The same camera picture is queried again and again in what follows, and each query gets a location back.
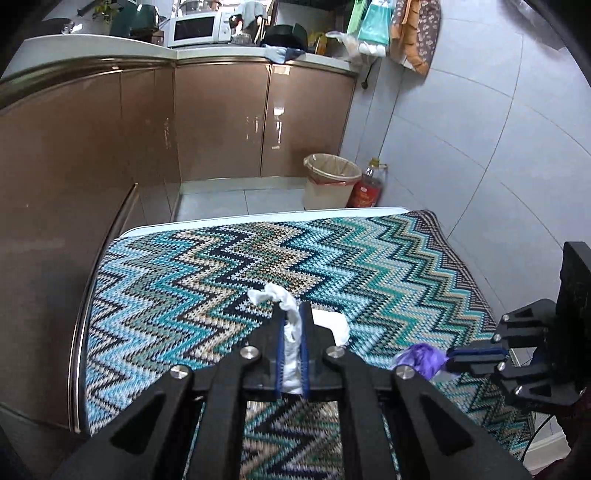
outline cooking oil bottle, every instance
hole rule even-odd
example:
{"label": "cooking oil bottle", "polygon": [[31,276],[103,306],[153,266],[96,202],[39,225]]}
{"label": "cooking oil bottle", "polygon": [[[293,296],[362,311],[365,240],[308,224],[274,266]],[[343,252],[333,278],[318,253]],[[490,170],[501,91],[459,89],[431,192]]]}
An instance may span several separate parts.
{"label": "cooking oil bottle", "polygon": [[369,160],[369,165],[361,179],[353,187],[348,207],[374,207],[384,188],[384,168],[380,168],[379,158]]}

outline patterned cloth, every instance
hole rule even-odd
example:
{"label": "patterned cloth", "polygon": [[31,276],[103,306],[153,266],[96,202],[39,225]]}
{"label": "patterned cloth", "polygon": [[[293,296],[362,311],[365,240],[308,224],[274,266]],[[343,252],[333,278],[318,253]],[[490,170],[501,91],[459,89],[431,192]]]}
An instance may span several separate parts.
{"label": "patterned cloth", "polygon": [[[282,285],[345,314],[349,349],[388,367],[427,342],[440,349],[494,331],[465,265],[426,211],[374,218],[261,222],[121,238],[100,266],[86,358],[86,412],[96,433],[175,364],[214,364],[270,317],[249,288]],[[494,385],[462,375],[438,385],[513,454],[530,418]],[[300,399],[250,403],[244,478],[341,478],[338,410]]]}

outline cabinet door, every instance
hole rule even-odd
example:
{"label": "cabinet door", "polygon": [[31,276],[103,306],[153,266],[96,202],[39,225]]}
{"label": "cabinet door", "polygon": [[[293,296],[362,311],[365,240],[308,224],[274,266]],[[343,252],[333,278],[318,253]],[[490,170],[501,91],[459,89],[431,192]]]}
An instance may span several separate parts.
{"label": "cabinet door", "polygon": [[148,224],[170,221],[171,209],[161,172],[164,135],[155,103],[155,71],[135,70],[121,74],[121,116],[125,138],[124,153]]}
{"label": "cabinet door", "polygon": [[68,365],[85,284],[133,185],[119,72],[0,112],[0,401],[68,423]]}
{"label": "cabinet door", "polygon": [[354,86],[340,73],[273,65],[261,176],[303,177],[307,155],[338,154]]}
{"label": "cabinet door", "polygon": [[174,213],[177,203],[181,177],[178,170],[177,140],[175,138],[174,120],[174,69],[166,67],[155,71],[156,97],[154,98],[156,114],[156,136],[160,168],[166,185],[168,204]]}
{"label": "cabinet door", "polygon": [[205,64],[175,73],[182,181],[258,177],[269,65]]}

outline white tissue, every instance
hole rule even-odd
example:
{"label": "white tissue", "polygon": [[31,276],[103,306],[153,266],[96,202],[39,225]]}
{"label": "white tissue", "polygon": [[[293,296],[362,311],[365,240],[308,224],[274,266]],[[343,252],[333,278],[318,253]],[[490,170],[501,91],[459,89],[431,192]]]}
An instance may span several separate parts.
{"label": "white tissue", "polygon": [[339,312],[312,309],[314,324],[333,332],[335,345],[343,346],[349,341],[349,324],[345,315]]}
{"label": "white tissue", "polygon": [[[287,313],[287,322],[283,327],[284,364],[281,391],[301,395],[301,316],[294,296],[283,287],[268,283],[265,290],[248,290],[246,293],[254,305],[271,300],[279,303],[279,308]],[[349,341],[349,325],[345,315],[338,312],[312,310],[315,325],[325,327],[333,332],[335,344],[344,345]]]}
{"label": "white tissue", "polygon": [[300,369],[300,345],[301,345],[301,317],[296,299],[283,287],[268,283],[265,290],[248,290],[248,298],[254,305],[271,300],[279,302],[279,308],[287,313],[287,322],[283,328],[284,339],[284,365],[283,388],[286,393],[301,395],[301,369]]}

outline white microwave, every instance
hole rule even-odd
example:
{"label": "white microwave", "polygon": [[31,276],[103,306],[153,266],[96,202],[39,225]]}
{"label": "white microwave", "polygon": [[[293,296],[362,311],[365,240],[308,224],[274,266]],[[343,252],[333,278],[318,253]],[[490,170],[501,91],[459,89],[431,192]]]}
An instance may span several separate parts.
{"label": "white microwave", "polygon": [[185,47],[204,43],[230,42],[231,12],[198,12],[170,19],[168,31],[168,47]]}

